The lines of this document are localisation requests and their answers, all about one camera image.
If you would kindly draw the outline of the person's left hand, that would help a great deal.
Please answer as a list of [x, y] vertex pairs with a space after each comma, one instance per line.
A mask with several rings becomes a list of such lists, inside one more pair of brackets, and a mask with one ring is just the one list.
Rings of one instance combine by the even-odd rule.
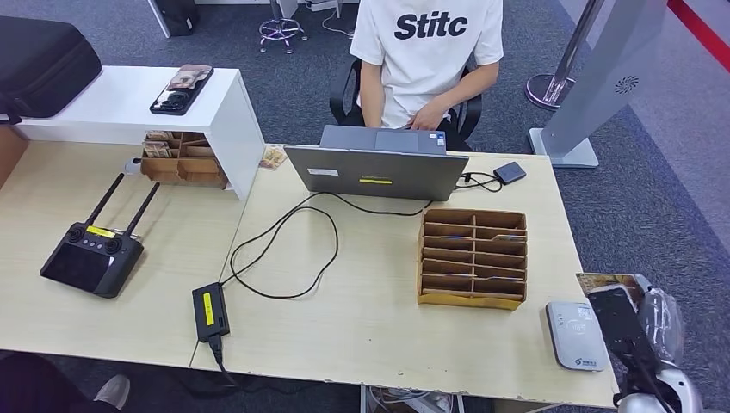
[[448, 104], [434, 99], [418, 110], [408, 125], [411, 130], [436, 130], [448, 111]]

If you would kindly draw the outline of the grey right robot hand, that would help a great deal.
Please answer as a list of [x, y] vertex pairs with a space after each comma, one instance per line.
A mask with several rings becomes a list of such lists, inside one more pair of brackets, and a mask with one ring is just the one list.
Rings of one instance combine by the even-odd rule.
[[677, 301], [655, 287], [643, 274], [634, 274], [640, 291], [637, 314], [654, 353], [677, 367], [684, 355], [684, 321]]

